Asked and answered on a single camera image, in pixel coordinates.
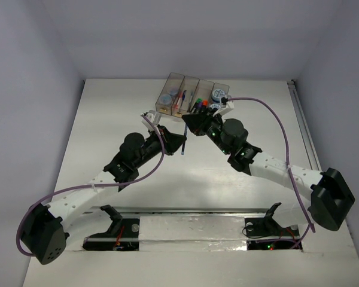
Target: pen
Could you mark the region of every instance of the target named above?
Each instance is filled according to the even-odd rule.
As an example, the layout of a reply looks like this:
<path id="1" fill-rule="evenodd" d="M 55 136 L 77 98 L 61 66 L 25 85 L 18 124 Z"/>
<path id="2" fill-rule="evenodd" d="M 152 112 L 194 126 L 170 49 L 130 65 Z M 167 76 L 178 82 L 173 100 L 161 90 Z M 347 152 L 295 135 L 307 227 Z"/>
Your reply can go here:
<path id="1" fill-rule="evenodd" d="M 187 125 L 185 125 L 185 132 L 184 132 L 184 136 L 186 136 L 187 134 Z M 186 141 L 184 141 L 184 143 L 182 144 L 182 151 L 181 151 L 181 155 L 184 155 L 185 154 L 185 144 L 186 144 Z"/>
<path id="2" fill-rule="evenodd" d="M 182 104 L 183 104 L 184 101 L 185 101 L 185 96 L 186 96 L 186 90 L 184 90 L 184 92 L 182 93 L 182 102 L 181 102 L 181 105 L 179 106 L 179 109 L 182 108 Z"/>
<path id="3" fill-rule="evenodd" d="M 193 91 L 191 91 L 190 100 L 189 100 L 189 107 L 187 108 L 187 111 L 188 111 L 188 112 L 190 112 L 191 102 L 193 101 L 193 98 L 194 98 L 194 93 L 193 93 Z"/>

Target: held pen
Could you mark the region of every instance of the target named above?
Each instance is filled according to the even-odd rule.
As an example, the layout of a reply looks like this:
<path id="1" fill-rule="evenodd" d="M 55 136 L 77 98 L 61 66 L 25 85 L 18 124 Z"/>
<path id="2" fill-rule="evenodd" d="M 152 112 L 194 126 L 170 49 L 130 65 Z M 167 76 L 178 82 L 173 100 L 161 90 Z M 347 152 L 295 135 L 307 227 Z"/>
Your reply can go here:
<path id="1" fill-rule="evenodd" d="M 185 132 L 184 132 L 184 136 L 186 136 L 187 134 L 187 125 L 185 125 Z M 182 144 L 182 151 L 181 151 L 181 155 L 185 154 L 185 143 L 186 141 L 184 141 L 184 143 Z"/>

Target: gray wall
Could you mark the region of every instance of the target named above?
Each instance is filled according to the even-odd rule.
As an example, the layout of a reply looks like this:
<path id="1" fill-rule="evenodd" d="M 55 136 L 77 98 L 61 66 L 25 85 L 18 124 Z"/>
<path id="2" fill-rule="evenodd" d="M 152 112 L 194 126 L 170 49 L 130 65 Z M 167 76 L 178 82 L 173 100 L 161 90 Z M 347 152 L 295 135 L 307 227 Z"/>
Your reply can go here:
<path id="1" fill-rule="evenodd" d="M 0 0 L 0 287 L 22 286 L 17 225 L 54 188 L 81 86 L 41 1 Z"/>
<path id="2" fill-rule="evenodd" d="M 297 89 L 323 169 L 339 169 L 357 199 L 348 223 L 359 254 L 359 0 L 344 2 Z"/>
<path id="3" fill-rule="evenodd" d="M 292 79 L 342 0 L 42 0 L 88 78 Z"/>

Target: clear plastic organizer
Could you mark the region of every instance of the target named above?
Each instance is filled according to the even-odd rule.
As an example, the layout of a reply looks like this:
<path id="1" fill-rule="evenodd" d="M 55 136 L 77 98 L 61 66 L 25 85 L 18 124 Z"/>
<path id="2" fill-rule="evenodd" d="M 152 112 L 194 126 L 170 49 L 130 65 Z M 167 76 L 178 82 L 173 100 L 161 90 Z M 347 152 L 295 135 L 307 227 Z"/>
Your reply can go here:
<path id="1" fill-rule="evenodd" d="M 170 73 L 156 102 L 156 111 L 182 117 L 207 107 L 221 108 L 220 98 L 227 95 L 229 86 Z"/>

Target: white table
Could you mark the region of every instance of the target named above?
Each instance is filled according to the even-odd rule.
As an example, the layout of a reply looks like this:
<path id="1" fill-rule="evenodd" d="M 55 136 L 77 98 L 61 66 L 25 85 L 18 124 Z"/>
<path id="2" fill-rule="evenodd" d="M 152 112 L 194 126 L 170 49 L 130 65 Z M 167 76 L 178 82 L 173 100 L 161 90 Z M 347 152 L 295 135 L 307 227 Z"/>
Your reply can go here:
<path id="1" fill-rule="evenodd" d="M 310 168 L 286 82 L 215 81 L 229 85 L 232 96 L 266 101 L 284 123 L 291 162 Z M 139 114 L 154 109 L 164 83 L 87 80 L 56 189 L 90 181 L 110 162 L 128 133 L 147 135 Z M 236 101 L 235 107 L 226 117 L 243 122 L 248 141 L 284 158 L 284 140 L 273 116 L 255 102 Z M 174 133 L 184 130 L 181 120 L 172 117 L 163 117 L 160 124 Z M 140 175 L 157 160 L 141 167 Z M 104 204 L 249 210 L 278 201 L 296 202 L 292 191 L 237 173 L 226 160 L 207 137 L 188 134 L 185 155 L 166 157 L 154 175 Z M 86 252 L 69 251 L 68 246 L 47 266 L 32 258 L 24 286 L 359 286 L 359 260 L 346 224 L 335 233 L 318 227 L 316 234 L 305 238 L 303 247 L 304 252 Z"/>

